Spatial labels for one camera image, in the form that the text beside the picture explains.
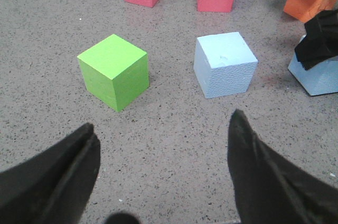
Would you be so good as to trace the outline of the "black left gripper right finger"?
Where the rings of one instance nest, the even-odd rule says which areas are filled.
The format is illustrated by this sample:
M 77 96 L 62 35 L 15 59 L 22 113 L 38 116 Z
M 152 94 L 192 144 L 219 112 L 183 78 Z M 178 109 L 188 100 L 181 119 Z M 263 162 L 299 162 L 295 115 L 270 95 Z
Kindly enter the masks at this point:
M 239 109 L 229 124 L 228 167 L 241 223 L 337 223 L 337 189 L 261 141 Z

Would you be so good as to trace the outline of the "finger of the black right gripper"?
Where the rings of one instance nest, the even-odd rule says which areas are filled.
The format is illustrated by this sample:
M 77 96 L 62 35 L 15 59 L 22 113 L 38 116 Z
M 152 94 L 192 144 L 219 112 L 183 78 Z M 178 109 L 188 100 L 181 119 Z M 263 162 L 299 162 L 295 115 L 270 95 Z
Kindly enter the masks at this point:
M 295 47 L 305 70 L 337 56 L 337 10 L 324 10 L 304 24 L 306 36 Z

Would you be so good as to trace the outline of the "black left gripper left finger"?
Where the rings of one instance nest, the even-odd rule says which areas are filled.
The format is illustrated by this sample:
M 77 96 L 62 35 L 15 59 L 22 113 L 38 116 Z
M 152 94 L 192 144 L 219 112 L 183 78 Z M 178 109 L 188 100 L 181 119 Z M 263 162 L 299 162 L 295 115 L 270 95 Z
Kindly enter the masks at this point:
M 1 223 L 78 223 L 100 167 L 86 123 L 37 156 L 1 172 Z

